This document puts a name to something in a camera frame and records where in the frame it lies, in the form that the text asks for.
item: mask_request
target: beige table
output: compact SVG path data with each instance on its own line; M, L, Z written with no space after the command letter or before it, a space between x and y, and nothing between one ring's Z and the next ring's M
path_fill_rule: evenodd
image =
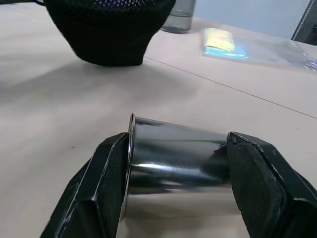
M317 187L316 74L202 57L207 25L228 28L196 19L190 34L158 32L142 66L104 68L74 55L45 8L0 6L1 238L38 237L70 178L132 112L258 136ZM119 237L247 237L240 216L125 222Z

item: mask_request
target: reflective metal surface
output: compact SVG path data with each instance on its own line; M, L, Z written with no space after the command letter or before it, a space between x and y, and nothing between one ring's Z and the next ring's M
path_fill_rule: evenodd
M239 213L226 135L134 116L129 133L127 217Z

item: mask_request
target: clear plastic bag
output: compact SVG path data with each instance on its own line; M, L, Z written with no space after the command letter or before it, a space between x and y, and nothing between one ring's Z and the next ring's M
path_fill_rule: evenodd
M281 63L317 72L317 59L306 53L298 42L255 32L202 30L202 54L263 63Z

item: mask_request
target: black mesh bag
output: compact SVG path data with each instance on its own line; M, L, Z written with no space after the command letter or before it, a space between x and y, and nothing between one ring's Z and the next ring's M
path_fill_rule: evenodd
M48 12L84 61L140 65L175 0L45 0Z

